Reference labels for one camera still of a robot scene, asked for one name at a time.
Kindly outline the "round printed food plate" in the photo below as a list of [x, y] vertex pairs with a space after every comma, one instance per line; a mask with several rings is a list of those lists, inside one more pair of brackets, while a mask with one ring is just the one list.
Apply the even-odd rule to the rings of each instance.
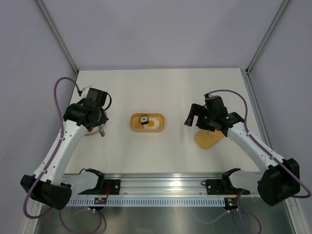
[[[106, 123], [107, 121], [108, 121], [108, 117], [107, 117], [106, 112], [104, 111], [103, 114], [102, 114], [101, 117], [100, 117], [100, 122], [102, 123], [101, 125], [102, 125], [103, 129], [104, 129], [104, 125], [105, 125], [105, 123]], [[91, 135], [94, 135], [94, 134], [99, 133], [99, 132], [98, 132], [98, 127], [99, 127], [99, 126], [88, 130], [87, 133], [85, 134], [85, 136], [91, 136]]]

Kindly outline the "yellow lunch box base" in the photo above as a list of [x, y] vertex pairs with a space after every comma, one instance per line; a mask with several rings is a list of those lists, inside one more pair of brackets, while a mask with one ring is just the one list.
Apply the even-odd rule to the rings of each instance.
[[138, 133], [159, 133], [165, 127], [165, 117], [159, 113], [135, 113], [130, 118], [130, 127]]

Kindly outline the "fried egg toy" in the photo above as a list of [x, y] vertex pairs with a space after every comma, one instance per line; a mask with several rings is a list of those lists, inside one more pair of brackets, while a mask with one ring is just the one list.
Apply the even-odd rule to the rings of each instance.
[[149, 123], [143, 125], [144, 129], [151, 129], [151, 130], [158, 129], [159, 127], [160, 127], [160, 122], [157, 118], [150, 118]]

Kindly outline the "sushi roll toy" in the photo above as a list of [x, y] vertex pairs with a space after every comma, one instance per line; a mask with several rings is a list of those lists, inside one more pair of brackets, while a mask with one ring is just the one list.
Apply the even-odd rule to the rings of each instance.
[[148, 123], [149, 123], [149, 118], [148, 118], [148, 116], [141, 116], [139, 120], [140, 120], [140, 123], [141, 123], [142, 125], [145, 125], [145, 124], [148, 124]]

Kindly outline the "metal food tongs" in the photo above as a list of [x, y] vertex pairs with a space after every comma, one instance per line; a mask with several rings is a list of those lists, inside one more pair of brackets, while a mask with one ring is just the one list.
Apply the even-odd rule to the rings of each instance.
[[105, 136], [105, 131], [104, 131], [102, 125], [100, 125], [100, 126], [98, 127], [98, 132], [99, 132], [99, 134], [100, 134], [101, 137], [104, 137], [104, 136]]

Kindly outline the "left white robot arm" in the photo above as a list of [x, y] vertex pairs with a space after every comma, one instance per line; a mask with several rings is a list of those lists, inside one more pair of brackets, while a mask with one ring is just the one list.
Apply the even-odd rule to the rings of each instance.
[[65, 181], [65, 169], [86, 133], [108, 120], [104, 104], [111, 96], [90, 88], [85, 98], [67, 107], [61, 117], [61, 130], [42, 164], [32, 175], [24, 175], [20, 181], [27, 198], [61, 210], [71, 196], [86, 190], [100, 194], [105, 189], [104, 174], [87, 169]]

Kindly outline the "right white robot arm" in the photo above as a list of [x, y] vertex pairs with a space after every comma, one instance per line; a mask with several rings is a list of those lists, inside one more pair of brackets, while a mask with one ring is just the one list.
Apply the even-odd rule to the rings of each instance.
[[255, 163], [260, 174], [234, 168], [222, 174], [221, 187], [226, 194], [246, 190], [257, 193], [262, 200], [274, 206], [300, 192], [299, 164], [285, 159], [274, 152], [247, 127], [247, 122], [238, 113], [229, 113], [222, 97], [205, 95], [205, 104], [193, 103], [184, 124], [192, 126], [197, 117], [196, 127], [210, 132], [221, 132], [237, 144]]

